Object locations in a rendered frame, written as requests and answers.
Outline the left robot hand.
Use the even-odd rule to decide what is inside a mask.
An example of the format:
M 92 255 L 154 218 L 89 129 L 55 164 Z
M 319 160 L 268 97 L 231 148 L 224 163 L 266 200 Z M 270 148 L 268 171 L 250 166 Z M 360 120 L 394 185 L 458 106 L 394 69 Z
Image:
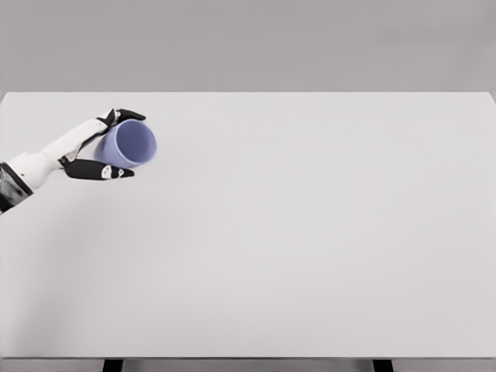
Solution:
M 144 121 L 146 116 L 124 108 L 111 108 L 94 119 L 84 121 L 41 150 L 47 161 L 46 167 L 50 171 L 62 170 L 69 178 L 79 180 L 107 181 L 133 177 L 133 170 L 78 158 L 86 146 L 130 119 Z

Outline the lavender blue cup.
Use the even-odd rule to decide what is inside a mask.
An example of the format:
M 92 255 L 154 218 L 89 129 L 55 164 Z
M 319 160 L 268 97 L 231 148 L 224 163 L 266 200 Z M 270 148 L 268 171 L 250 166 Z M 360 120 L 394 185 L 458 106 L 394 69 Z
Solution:
M 94 157 L 114 167 L 133 169 L 149 163 L 157 152 L 152 130 L 137 119 L 127 119 L 104 135 Z

